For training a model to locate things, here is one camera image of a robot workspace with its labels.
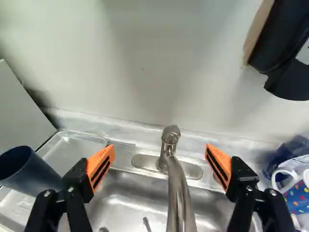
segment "faucet base plate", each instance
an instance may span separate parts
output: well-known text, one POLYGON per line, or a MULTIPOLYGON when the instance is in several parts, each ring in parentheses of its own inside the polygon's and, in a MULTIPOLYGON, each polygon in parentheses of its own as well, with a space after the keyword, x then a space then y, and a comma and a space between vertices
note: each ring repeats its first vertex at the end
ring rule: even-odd
MULTIPOLYGON (((137 154, 134 157, 132 157, 131 163, 135 168, 168 175, 168 172, 158 169, 157 165, 158 159, 159 157, 157 156, 137 154)), ((201 167, 184 161, 179 161, 179 163, 183 168, 183 172, 186 179, 199 180, 200 178, 202 178, 203 170, 201 167)))

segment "orange gripper pad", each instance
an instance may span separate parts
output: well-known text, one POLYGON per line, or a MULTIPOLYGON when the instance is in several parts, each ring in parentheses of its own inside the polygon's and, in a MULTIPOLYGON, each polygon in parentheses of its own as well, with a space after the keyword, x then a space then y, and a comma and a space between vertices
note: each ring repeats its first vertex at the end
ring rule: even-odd
POLYGON ((206 144, 205 159, 212 168, 216 181, 226 192, 232 175, 231 157, 213 145, 206 144))
POLYGON ((95 192, 115 159, 114 145, 109 145, 87 159, 86 173, 95 192))

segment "faucet spout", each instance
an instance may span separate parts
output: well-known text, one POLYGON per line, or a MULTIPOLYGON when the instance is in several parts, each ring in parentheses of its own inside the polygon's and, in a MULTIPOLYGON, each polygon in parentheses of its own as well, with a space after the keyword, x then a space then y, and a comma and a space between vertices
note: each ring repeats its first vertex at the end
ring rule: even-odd
POLYGON ((197 232, 191 197, 183 169, 175 157, 180 138, 176 125, 166 127, 162 132, 162 146, 158 169, 169 174, 169 212, 167 232, 197 232))

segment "sink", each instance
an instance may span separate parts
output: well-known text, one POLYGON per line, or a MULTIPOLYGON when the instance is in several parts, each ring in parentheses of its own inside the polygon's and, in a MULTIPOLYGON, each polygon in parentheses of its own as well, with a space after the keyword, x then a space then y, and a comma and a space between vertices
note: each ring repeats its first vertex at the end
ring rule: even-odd
MULTIPOLYGON (((94 232, 164 232, 168 216, 168 176, 131 164, 137 154, 159 157, 159 152, 133 145, 114 143, 115 161, 106 174, 86 211, 94 232)), ((177 156, 180 162, 202 169, 199 179, 188 179, 193 210, 199 232, 225 232, 234 204, 217 184, 204 159, 177 156)), ((11 191, 0 203, 0 224, 22 231, 27 223, 34 198, 11 191)), ((250 232, 260 232, 260 220, 253 216, 250 232)), ((66 215, 58 231, 70 231, 66 215)))
MULTIPOLYGON (((197 230, 225 232, 234 204, 217 191, 195 187, 189 190, 197 230)), ((167 181, 110 170, 87 212, 94 232, 148 232, 144 218, 152 232, 163 232, 168 215, 167 181)), ((254 223, 250 231, 256 231, 254 223)))

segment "wall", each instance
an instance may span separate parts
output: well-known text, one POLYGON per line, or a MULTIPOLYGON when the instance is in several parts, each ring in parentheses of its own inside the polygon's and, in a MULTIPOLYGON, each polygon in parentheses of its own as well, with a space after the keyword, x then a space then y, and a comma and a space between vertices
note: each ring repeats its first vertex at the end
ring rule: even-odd
POLYGON ((281 141, 309 102, 242 67, 262 0, 2 0, 0 53, 43 105, 281 141))

